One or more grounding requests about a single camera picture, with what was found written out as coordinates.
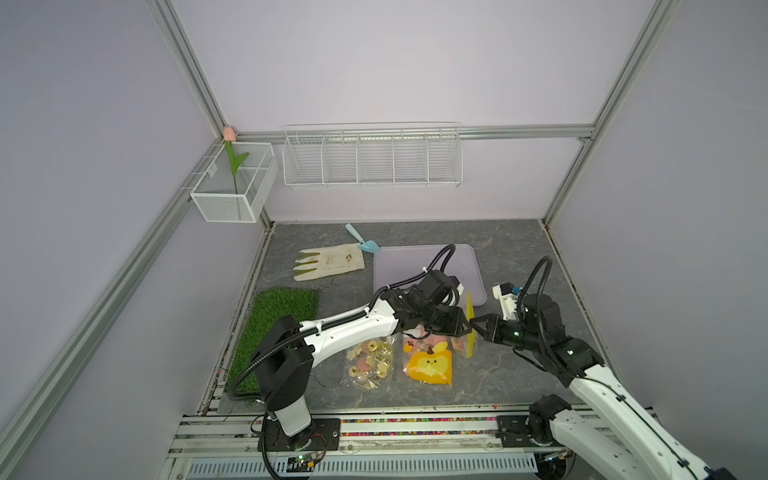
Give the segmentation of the clear ziploc bag of cookies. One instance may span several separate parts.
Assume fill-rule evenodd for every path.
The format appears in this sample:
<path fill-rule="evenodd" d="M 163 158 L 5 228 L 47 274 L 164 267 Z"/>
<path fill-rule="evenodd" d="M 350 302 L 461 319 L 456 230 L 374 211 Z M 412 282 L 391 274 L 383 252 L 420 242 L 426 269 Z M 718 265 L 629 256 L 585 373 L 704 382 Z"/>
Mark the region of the clear ziploc bag of cookies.
<path fill-rule="evenodd" d="M 451 337 L 450 345 L 452 350 L 464 359 L 472 359 L 478 348 L 478 332 L 472 327 L 471 321 L 475 318 L 474 303 L 472 295 L 466 291 L 460 300 L 460 306 L 466 317 L 466 322 L 462 327 L 463 335 Z"/>

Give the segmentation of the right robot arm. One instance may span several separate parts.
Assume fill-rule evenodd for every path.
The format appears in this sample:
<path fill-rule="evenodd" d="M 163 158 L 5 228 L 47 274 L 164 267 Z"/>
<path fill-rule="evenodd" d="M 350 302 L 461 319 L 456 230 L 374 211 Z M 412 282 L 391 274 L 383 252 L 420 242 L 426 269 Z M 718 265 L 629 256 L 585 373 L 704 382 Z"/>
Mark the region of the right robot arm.
<path fill-rule="evenodd" d="M 607 479 L 731 479 L 686 448 L 621 385 L 586 341 L 565 332 L 559 305 L 544 288 L 553 266 L 541 258 L 525 284 L 493 288 L 501 314 L 471 320 L 487 342 L 509 346 L 538 370 L 550 373 L 585 402 L 613 432 L 609 439 L 567 401 L 547 395 L 529 407 L 527 433 L 537 445 L 559 444 Z"/>

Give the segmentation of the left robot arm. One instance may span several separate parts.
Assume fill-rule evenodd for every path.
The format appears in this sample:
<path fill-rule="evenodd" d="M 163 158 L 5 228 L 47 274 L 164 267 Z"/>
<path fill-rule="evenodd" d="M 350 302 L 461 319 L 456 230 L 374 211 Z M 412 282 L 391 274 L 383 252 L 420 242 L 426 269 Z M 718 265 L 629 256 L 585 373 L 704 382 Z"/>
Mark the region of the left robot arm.
<path fill-rule="evenodd" d="M 234 400 L 257 399 L 267 420 L 276 422 L 291 440 L 315 433 L 306 403 L 307 384 L 314 367 L 367 340 L 392 334 L 461 337 L 470 332 L 459 306 L 463 286 L 445 269 L 456 251 L 442 247 L 417 275 L 375 291 L 361 307 L 322 319 L 275 321 L 244 370 L 226 386 Z"/>

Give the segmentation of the ziploc bag with yellow toy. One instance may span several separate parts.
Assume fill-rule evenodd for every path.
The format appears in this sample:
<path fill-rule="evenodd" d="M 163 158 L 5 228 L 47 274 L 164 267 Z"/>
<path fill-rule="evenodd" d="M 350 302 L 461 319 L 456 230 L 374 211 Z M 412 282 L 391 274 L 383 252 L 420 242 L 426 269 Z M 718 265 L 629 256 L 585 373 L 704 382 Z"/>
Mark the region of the ziploc bag with yellow toy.
<path fill-rule="evenodd" d="M 442 336 L 425 339 L 406 337 L 403 344 L 404 374 L 412 380 L 430 385 L 453 383 L 453 355 L 449 341 Z"/>

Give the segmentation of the ziploc bag with small cookies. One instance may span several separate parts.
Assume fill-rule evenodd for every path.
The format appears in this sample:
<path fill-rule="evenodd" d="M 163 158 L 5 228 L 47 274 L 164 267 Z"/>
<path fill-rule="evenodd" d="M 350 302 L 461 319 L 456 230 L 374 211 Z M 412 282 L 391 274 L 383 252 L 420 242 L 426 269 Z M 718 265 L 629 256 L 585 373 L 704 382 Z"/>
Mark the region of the ziploc bag with small cookies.
<path fill-rule="evenodd" d="M 379 337 L 348 348 L 342 381 L 365 390 L 382 387 L 390 379 L 393 370 L 392 345 L 392 337 Z"/>

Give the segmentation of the lilac plastic tray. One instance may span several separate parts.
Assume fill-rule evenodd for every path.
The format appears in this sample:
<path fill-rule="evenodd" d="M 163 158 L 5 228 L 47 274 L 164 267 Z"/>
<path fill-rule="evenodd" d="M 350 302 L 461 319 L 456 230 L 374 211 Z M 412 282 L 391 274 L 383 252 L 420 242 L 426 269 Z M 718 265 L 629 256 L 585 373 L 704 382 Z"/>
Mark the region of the lilac plastic tray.
<path fill-rule="evenodd" d="M 373 255 L 373 291 L 421 273 L 441 249 L 441 245 L 382 247 Z M 458 278 L 464 290 L 470 294 L 474 307 L 486 303 L 486 288 L 475 250 L 470 245 L 456 245 L 445 273 Z"/>

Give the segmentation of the light blue garden trowel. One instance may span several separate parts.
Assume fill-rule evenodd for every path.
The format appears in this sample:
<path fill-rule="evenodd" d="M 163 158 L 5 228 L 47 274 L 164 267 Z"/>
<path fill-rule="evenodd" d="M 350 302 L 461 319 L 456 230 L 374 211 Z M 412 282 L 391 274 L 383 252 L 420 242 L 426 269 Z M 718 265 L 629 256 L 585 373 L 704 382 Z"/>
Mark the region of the light blue garden trowel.
<path fill-rule="evenodd" d="M 375 254 L 381 250 L 381 247 L 374 240 L 366 240 L 351 223 L 345 224 L 345 230 L 358 242 L 361 251 Z"/>

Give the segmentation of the cream gardening glove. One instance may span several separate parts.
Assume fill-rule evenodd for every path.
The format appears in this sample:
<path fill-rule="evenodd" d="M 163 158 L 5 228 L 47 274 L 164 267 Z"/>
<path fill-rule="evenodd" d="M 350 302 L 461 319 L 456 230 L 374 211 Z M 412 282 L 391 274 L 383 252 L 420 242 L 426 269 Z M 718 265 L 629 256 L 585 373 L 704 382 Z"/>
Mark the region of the cream gardening glove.
<path fill-rule="evenodd" d="M 363 252 L 357 244 L 303 249 L 295 260 L 293 279 L 312 281 L 364 269 Z"/>

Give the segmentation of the artificial pink tulip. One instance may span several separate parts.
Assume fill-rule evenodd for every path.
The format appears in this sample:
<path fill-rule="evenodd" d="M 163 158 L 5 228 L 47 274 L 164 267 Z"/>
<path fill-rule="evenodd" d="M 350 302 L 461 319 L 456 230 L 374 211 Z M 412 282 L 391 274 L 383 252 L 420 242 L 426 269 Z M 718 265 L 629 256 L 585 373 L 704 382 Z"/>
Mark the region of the artificial pink tulip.
<path fill-rule="evenodd" d="M 238 154 L 235 150 L 234 143 L 237 141 L 237 134 L 233 127 L 226 126 L 223 130 L 223 140 L 224 140 L 224 147 L 225 151 L 228 156 L 229 165 L 230 165 L 230 173 L 232 176 L 233 181 L 233 188 L 234 192 L 236 194 L 239 193 L 239 187 L 238 187 L 238 181 L 237 181 L 237 175 L 240 167 L 245 162 L 245 160 L 249 157 L 249 152 L 244 152 Z"/>

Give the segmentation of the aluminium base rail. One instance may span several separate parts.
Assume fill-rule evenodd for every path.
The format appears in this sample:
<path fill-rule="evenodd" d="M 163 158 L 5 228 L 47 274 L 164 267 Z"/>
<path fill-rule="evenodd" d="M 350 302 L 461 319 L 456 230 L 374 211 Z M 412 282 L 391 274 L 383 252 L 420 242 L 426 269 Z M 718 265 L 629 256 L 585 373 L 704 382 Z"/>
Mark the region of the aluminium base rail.
<path fill-rule="evenodd" d="M 185 479 L 195 458 L 255 458 L 264 412 L 256 402 L 241 402 L 241 409 L 218 408 L 206 415 L 180 420 L 166 454 L 160 479 Z M 474 402 L 458 405 L 386 406 L 319 409 L 316 421 L 337 419 L 339 427 L 328 436 L 338 448 L 332 455 L 449 455 L 522 452 L 539 457 L 560 457 L 566 448 L 553 443 L 538 446 L 522 433 L 499 423 L 501 417 L 524 422 L 527 403 Z"/>

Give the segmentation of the white mesh wall box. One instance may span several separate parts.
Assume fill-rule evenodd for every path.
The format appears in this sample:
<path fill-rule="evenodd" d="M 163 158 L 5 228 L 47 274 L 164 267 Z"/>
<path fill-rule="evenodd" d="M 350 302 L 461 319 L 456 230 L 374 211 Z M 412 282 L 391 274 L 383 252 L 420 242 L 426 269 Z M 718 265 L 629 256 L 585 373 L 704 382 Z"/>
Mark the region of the white mesh wall box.
<path fill-rule="evenodd" d="M 257 223 L 279 173 L 270 143 L 225 141 L 191 190 L 209 223 Z"/>

